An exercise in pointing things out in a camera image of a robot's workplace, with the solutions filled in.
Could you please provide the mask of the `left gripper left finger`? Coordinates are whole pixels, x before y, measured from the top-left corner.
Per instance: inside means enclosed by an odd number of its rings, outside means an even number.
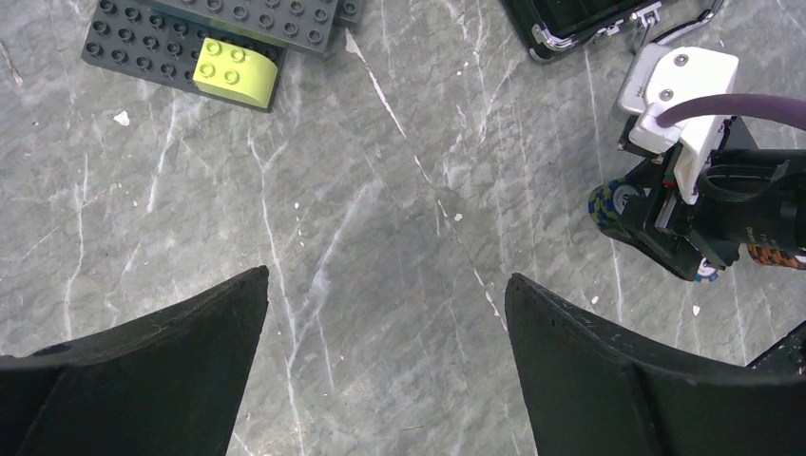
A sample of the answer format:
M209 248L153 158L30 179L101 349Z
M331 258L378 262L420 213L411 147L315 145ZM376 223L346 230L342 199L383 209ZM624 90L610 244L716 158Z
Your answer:
M1 359L5 455L223 455L268 310L246 270L111 329Z

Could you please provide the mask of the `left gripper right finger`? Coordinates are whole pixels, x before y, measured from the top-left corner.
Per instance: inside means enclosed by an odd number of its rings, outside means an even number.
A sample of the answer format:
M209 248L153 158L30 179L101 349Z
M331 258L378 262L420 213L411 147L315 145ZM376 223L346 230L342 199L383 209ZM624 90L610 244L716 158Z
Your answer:
M805 329L740 367L590 313L520 274L509 340L541 455L801 455Z

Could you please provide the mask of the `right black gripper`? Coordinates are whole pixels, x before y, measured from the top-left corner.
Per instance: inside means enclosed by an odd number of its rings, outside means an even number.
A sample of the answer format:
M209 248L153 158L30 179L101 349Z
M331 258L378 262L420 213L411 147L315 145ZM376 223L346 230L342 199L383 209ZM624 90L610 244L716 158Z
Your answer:
M722 139L686 204L673 176L679 145L654 158L626 136L618 146L642 157L620 179L644 191L613 226L613 237L672 275L695 281L703 258L726 270L748 245L805 255L805 152L760 149L741 118L721 126Z

